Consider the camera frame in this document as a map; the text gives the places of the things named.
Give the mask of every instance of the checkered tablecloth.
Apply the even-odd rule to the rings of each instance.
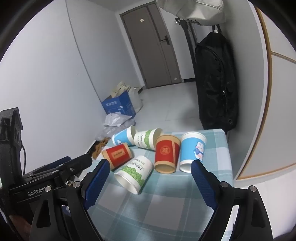
[[[200,131],[207,138],[203,165],[220,181],[232,185],[232,168],[225,133],[221,129]],[[170,133],[181,137],[184,132]],[[106,148],[113,146],[110,141]],[[130,147],[135,157],[154,163],[155,152]],[[86,171],[92,171],[102,155]],[[139,195],[123,188],[110,175],[89,215],[106,241],[197,241],[213,211],[206,206],[190,173],[179,170],[161,174],[153,170]],[[223,241],[230,238],[232,216]]]

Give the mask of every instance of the bag handle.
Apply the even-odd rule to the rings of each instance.
[[[213,32],[215,32],[215,26],[217,26],[217,29],[218,29],[218,33],[221,33],[221,28],[220,28],[220,24],[217,24],[217,25],[213,25],[212,26],[212,29],[213,29]]]

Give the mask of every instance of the plaid fabric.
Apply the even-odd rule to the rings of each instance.
[[[232,168],[225,133],[221,129],[200,131],[207,138],[203,164],[220,181],[232,185]],[[171,133],[181,137],[182,133]],[[110,141],[106,148],[113,146]],[[155,152],[130,147],[135,157],[154,163]],[[102,159],[100,155],[86,172]],[[212,216],[190,173],[179,170],[161,174],[153,170],[139,195],[123,188],[110,175],[89,215],[106,241],[197,241]],[[223,241],[230,238],[230,217]]]

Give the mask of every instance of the black backpack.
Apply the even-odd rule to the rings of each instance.
[[[217,27],[195,48],[196,86],[203,128],[227,133],[237,124],[238,90],[232,49]]]

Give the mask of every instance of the door frame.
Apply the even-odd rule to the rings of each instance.
[[[143,8],[143,7],[146,7],[146,6],[152,5],[152,4],[155,4],[155,5],[156,5],[156,7],[157,7],[157,9],[158,9],[158,12],[159,12],[159,14],[160,14],[160,16],[161,16],[161,19],[163,20],[163,24],[164,24],[165,29],[166,29],[166,31],[167,31],[168,39],[169,39],[169,42],[170,42],[170,45],[171,45],[171,48],[172,48],[172,51],[173,51],[174,60],[175,60],[175,62],[176,62],[176,64],[177,64],[177,67],[178,67],[178,76],[179,76],[179,79],[180,79],[180,83],[182,83],[183,81],[182,81],[182,77],[181,77],[181,73],[180,73],[180,68],[179,68],[179,64],[178,64],[178,61],[177,61],[177,57],[176,57],[176,53],[175,53],[174,46],[173,46],[173,44],[172,44],[172,40],[171,40],[171,38],[170,38],[170,33],[169,33],[168,28],[167,28],[167,26],[166,26],[166,23],[165,23],[165,21],[164,21],[164,19],[163,19],[163,15],[161,14],[159,7],[157,6],[157,2],[156,2],[156,1],[152,1],[152,2],[142,4],[142,5],[138,6],[138,7],[132,8],[132,9],[130,9],[130,10],[124,12],[124,13],[120,13],[120,14],[119,14],[119,15],[120,15],[120,18],[121,18],[121,21],[122,21],[122,23],[123,23],[124,29],[125,29],[125,31],[126,31],[126,34],[127,34],[127,36],[128,36],[128,39],[129,39],[129,41],[130,41],[131,47],[132,47],[132,49],[133,49],[133,53],[134,53],[134,55],[135,55],[135,57],[136,57],[138,67],[139,67],[139,69],[140,69],[140,72],[141,72],[142,78],[143,78],[144,83],[145,83],[145,88],[147,88],[147,82],[146,82],[146,79],[145,79],[145,76],[144,76],[144,72],[143,72],[142,67],[141,67],[141,65],[140,65],[140,61],[139,61],[139,58],[138,58],[137,52],[136,52],[136,50],[135,50],[135,48],[134,48],[134,45],[133,45],[133,42],[132,42],[132,40],[131,40],[130,34],[129,34],[129,32],[128,32],[127,26],[126,26],[126,24],[125,24],[125,22],[124,22],[123,16],[126,15],[126,14],[128,14],[128,13],[131,13],[131,12],[133,12],[133,11],[135,11],[135,10],[138,10],[138,9],[140,9],[140,8]]]

